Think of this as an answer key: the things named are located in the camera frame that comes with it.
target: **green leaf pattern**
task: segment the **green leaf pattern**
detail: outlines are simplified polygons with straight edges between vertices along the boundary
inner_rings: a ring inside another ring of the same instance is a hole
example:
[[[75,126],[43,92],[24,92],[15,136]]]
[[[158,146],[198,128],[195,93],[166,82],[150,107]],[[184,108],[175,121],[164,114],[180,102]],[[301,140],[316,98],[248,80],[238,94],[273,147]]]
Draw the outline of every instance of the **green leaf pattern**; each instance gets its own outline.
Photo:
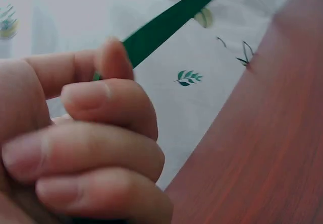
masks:
[[[199,73],[194,73],[193,70],[183,70],[178,73],[178,78],[175,82],[178,82],[182,86],[190,86],[191,84],[202,82],[202,78],[202,75]]]

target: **fingernail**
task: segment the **fingernail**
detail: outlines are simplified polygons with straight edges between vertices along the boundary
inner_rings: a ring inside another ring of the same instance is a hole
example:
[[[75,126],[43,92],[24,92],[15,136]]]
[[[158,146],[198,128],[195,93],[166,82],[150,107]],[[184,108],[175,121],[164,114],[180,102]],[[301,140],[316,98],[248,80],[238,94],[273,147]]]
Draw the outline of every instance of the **fingernail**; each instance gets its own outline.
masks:
[[[79,202],[82,192],[77,178],[60,177],[39,180],[36,184],[38,197],[51,206],[62,209]]]
[[[18,138],[2,148],[5,167],[20,181],[31,180],[40,173],[48,144],[38,134]]]
[[[111,90],[103,81],[75,83],[65,86],[61,97],[77,109],[90,110],[102,106],[111,97]]]

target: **leaf print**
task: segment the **leaf print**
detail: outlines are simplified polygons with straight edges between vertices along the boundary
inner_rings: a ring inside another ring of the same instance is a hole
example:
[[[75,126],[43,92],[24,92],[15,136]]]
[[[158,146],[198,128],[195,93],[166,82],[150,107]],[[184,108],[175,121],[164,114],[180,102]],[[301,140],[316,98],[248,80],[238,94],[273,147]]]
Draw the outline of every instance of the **leaf print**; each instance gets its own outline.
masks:
[[[198,76],[198,73],[197,74],[192,74],[192,78],[196,78]]]
[[[224,46],[225,48],[227,48],[226,43],[225,43],[221,38],[219,38],[218,36],[217,36],[217,40],[219,40],[220,42],[222,42],[223,46]]]
[[[186,82],[179,82],[182,86],[189,86],[190,84],[189,83],[186,83]]]
[[[177,75],[178,80],[175,80],[174,82],[178,82],[182,86],[189,86],[191,84],[196,84],[197,81],[201,82],[202,75],[199,75],[199,73],[193,73],[193,70],[190,70],[184,73],[186,70],[180,71]]]
[[[178,80],[180,80],[180,79],[182,78],[182,76],[183,76],[184,72],[185,72],[185,70],[180,71],[180,72],[178,73]]]
[[[243,53],[244,53],[244,56],[246,57],[246,61],[249,63],[254,53],[252,48],[245,41],[243,41]]]
[[[243,60],[243,59],[240,59],[240,58],[237,58],[237,60],[239,60],[240,62],[242,62],[242,65],[243,66],[247,66],[248,65],[248,62]]]
[[[191,76],[191,74],[193,73],[193,70],[191,70],[191,71],[189,71],[189,72],[187,72],[186,74],[185,74],[185,79],[187,79],[188,77],[190,77]]]

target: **green paper strip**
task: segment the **green paper strip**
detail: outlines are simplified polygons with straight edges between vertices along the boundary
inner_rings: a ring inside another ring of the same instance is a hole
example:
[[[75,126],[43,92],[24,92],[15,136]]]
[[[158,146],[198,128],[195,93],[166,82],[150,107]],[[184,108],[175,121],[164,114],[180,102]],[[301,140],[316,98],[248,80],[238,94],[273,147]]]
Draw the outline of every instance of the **green paper strip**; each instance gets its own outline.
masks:
[[[181,0],[152,19],[124,41],[133,68],[152,54],[168,38],[212,0]],[[93,80],[101,79],[95,75]]]

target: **wood grain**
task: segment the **wood grain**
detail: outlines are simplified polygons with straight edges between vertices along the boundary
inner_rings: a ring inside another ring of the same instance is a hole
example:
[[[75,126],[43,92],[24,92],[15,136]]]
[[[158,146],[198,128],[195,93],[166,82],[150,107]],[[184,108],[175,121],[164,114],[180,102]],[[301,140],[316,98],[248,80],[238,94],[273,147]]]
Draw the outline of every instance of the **wood grain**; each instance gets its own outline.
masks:
[[[174,224],[323,223],[323,0],[289,0],[167,193]]]

